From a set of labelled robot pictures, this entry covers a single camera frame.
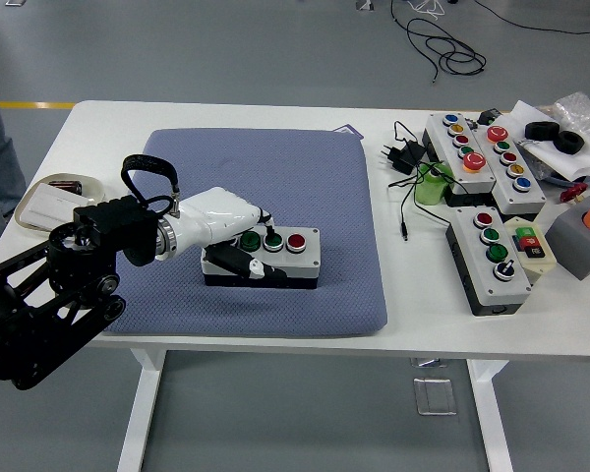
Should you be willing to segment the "white and black robot left hand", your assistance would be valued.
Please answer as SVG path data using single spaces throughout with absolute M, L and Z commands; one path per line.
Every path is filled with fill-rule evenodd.
M 284 270 L 267 265 L 230 245 L 237 235 L 258 224 L 273 232 L 272 215 L 243 198 L 213 187 L 181 202 L 158 221 L 156 258 L 173 259 L 192 246 L 201 247 L 215 266 L 254 280 L 284 281 Z

